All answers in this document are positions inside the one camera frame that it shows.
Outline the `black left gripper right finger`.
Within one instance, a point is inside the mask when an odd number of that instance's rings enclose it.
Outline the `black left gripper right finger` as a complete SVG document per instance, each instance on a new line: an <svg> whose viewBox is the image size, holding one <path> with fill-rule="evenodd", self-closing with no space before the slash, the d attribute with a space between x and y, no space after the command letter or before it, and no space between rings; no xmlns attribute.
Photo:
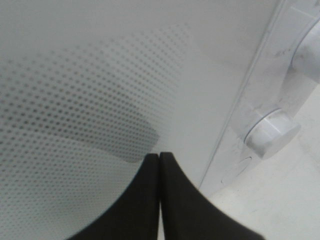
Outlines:
<svg viewBox="0 0 320 240"><path fill-rule="evenodd" d="M167 240L262 240L215 207L185 175L171 152L159 155L160 202Z"/></svg>

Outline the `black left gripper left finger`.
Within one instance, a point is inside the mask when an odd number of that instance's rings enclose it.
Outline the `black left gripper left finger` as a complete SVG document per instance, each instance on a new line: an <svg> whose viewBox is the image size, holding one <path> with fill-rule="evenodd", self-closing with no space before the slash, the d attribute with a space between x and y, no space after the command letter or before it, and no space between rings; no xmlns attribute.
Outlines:
<svg viewBox="0 0 320 240"><path fill-rule="evenodd" d="M147 154L121 196L72 239L156 240L160 212L159 179L159 156Z"/></svg>

